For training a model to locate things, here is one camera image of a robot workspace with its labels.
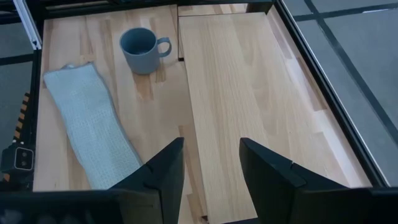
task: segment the light blue towel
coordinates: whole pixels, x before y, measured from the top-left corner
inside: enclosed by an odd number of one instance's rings
[[[92,189],[108,189],[140,168],[94,65],[47,72],[44,81],[61,112],[70,144]]]

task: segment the mug handle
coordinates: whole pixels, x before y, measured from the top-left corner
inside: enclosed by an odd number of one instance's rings
[[[167,49],[166,52],[159,53],[159,57],[166,57],[172,51],[172,43],[170,43],[170,39],[168,37],[162,37],[159,40],[157,40],[157,45],[159,45],[161,43],[169,43],[169,49]]]

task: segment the gray floor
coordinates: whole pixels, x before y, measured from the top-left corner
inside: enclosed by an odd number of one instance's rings
[[[320,12],[398,2],[397,0],[312,0]],[[292,15],[308,10],[303,0],[285,0]],[[338,42],[398,126],[398,9],[325,19]],[[398,185],[398,147],[369,101],[347,72],[316,21],[298,22],[332,87],[391,185]]]
[[[0,25],[0,49],[0,58],[33,53],[21,23]],[[31,71],[32,62],[0,66],[0,151],[12,143]]]

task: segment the gray mug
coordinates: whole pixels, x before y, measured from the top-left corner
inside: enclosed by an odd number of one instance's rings
[[[169,49],[159,53],[157,46],[164,42],[169,43]],[[120,37],[120,47],[131,70],[140,75],[154,72],[159,66],[159,59],[168,56],[172,51],[168,37],[158,40],[151,30],[143,27],[125,31]]]

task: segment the wooden board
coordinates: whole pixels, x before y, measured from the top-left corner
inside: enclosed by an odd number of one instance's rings
[[[112,96],[118,118],[141,159],[146,162],[176,137],[185,137],[183,203],[197,200],[195,214],[206,215],[185,65],[177,60],[177,31],[172,6],[46,20],[42,74],[68,63],[93,61]],[[121,34],[146,27],[170,37],[172,53],[149,76],[133,74],[119,47]],[[69,143],[62,117],[40,78],[34,191],[90,189]],[[193,218],[182,208],[183,220]]]
[[[280,33],[264,13],[181,17],[180,31],[210,223],[256,216],[239,162],[241,137],[343,185],[351,185],[346,177],[369,184],[305,68],[290,70],[299,60],[288,66],[289,49],[280,48],[284,40],[275,39]]]
[[[201,5],[201,6],[180,6],[178,7],[178,16],[182,17],[182,16],[245,13],[246,7],[247,4],[214,4],[214,5]],[[180,46],[179,46],[178,56],[180,58],[183,58],[184,55],[182,49],[182,42],[180,41],[179,44]]]

